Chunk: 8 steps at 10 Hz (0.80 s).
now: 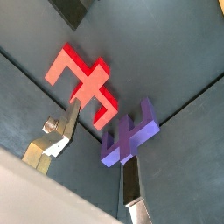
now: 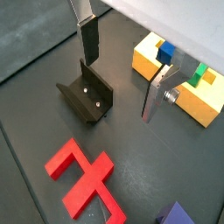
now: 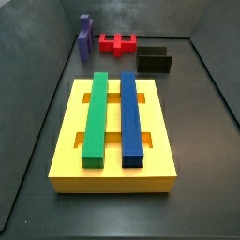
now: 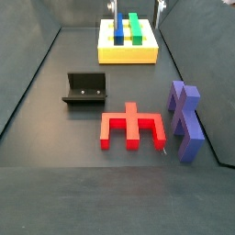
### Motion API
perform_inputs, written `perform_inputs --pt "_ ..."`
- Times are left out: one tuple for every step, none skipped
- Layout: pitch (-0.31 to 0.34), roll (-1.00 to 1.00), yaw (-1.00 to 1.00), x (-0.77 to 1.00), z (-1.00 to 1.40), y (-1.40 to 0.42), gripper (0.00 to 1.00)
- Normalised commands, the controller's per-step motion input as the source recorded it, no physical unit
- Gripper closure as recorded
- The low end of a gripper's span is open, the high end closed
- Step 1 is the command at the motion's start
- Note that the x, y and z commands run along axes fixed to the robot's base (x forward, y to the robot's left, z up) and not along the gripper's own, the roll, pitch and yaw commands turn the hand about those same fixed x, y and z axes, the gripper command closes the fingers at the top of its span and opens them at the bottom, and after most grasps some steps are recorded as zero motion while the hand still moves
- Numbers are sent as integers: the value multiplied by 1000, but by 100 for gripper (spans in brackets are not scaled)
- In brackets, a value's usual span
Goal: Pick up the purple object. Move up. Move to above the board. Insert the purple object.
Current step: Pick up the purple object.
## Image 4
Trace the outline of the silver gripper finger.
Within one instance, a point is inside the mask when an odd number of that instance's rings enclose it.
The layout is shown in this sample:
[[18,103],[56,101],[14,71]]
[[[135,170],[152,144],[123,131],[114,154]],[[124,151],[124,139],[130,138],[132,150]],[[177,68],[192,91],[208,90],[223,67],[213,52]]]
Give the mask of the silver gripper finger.
[[155,20],[155,27],[159,27],[160,17],[163,10],[167,7],[165,0],[157,0],[157,15]]
[[107,8],[112,12],[114,16],[114,28],[118,27],[118,0],[109,0]]

